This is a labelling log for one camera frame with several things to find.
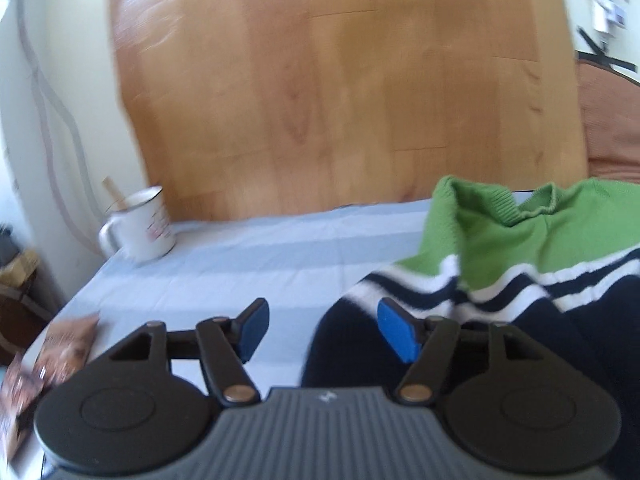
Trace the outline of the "green navy white striped sweater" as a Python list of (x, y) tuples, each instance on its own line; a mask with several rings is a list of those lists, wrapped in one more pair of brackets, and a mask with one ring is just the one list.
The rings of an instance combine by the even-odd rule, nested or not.
[(407, 365), (378, 329), (383, 298), (470, 330), (518, 326), (612, 394), (622, 432), (606, 466), (638, 477), (638, 185), (547, 184), (518, 202), (501, 185), (443, 178), (418, 252), (368, 274), (321, 319), (304, 387), (398, 386)]

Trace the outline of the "light blue striped bedsheet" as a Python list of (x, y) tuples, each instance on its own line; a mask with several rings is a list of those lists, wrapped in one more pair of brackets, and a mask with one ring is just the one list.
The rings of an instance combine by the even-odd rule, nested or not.
[(267, 335), (247, 365), (260, 393), (296, 386), (322, 316), (341, 296), (361, 299), (360, 280), (418, 251), (430, 202), (349, 206), (320, 214), (176, 225), (177, 244), (140, 266), (116, 255), (58, 314), (99, 318), (99, 356), (149, 321), (192, 330), (234, 318), (256, 298), (270, 307)]

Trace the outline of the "white enamel mug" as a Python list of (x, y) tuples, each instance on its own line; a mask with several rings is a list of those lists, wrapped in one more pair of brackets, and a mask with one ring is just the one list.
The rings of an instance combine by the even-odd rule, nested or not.
[(122, 208), (112, 209), (98, 242), (106, 258), (120, 252), (135, 263), (147, 263), (171, 252), (177, 237), (171, 229), (163, 188), (155, 185), (135, 192)]

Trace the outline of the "brown patterned packet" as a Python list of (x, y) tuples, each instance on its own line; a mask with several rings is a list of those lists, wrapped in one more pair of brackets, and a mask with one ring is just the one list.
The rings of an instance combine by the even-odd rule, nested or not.
[(69, 380), (88, 361), (100, 315), (53, 321), (31, 368), (18, 354), (1, 381), (1, 463), (8, 464), (29, 433), (32, 414), (43, 395)]

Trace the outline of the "wooden stick in mug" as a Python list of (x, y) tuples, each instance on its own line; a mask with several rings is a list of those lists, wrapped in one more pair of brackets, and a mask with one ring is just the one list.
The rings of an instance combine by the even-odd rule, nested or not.
[(123, 210), (127, 207), (125, 195), (122, 194), (122, 191), (117, 187), (111, 177), (105, 177), (102, 181), (102, 185), (108, 195), (111, 196), (116, 210)]

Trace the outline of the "wooden headboard panel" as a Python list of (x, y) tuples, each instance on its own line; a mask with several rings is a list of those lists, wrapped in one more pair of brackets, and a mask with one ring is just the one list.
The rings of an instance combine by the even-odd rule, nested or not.
[(110, 0), (122, 104), (175, 220), (587, 174), (563, 0)]

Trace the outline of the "brown perforated cushion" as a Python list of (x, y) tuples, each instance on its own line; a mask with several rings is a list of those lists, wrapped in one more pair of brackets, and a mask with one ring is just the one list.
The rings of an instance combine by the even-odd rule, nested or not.
[(639, 83), (579, 61), (578, 102), (590, 177), (639, 183)]

